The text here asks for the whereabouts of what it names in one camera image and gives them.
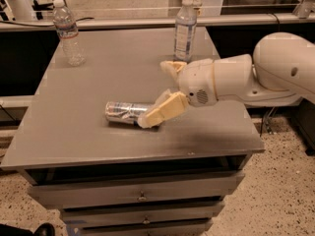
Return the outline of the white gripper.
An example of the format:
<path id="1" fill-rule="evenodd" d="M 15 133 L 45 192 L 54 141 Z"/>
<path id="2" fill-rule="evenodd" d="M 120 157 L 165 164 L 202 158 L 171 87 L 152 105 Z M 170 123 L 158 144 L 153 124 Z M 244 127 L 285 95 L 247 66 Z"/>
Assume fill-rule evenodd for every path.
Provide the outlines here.
<path id="1" fill-rule="evenodd" d="M 195 107 L 217 103 L 215 63 L 212 59 L 193 61 L 188 65 L 182 61 L 162 61 L 159 65 L 164 73 L 178 81 L 180 91 L 164 91 L 156 102 L 139 116 L 140 127 L 151 128 L 177 117 L 185 112 L 189 103 Z"/>

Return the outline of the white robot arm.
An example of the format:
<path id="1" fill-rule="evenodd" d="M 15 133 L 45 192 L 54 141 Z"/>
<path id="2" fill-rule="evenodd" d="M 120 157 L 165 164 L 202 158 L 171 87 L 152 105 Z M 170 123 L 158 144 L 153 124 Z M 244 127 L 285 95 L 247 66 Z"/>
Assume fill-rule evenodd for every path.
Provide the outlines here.
<path id="1" fill-rule="evenodd" d="M 188 106 L 236 100 L 247 106 L 287 106 L 301 98 L 315 102 L 315 44 L 288 32 L 264 36 L 251 55 L 191 63 L 163 61 L 176 82 L 138 119 L 151 128 L 185 112 Z"/>

